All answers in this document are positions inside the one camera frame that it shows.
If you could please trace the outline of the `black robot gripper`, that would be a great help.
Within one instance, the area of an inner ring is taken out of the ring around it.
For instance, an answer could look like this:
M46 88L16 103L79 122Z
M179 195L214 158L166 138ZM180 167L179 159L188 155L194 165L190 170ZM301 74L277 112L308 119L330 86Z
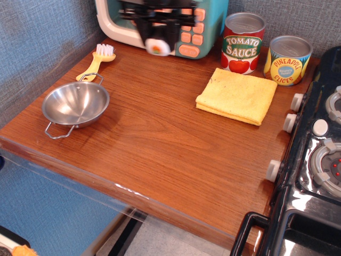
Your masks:
M120 17L136 24L143 45L152 38L153 24L166 24L166 43L174 51L181 25L196 23L196 1L120 1L120 4Z

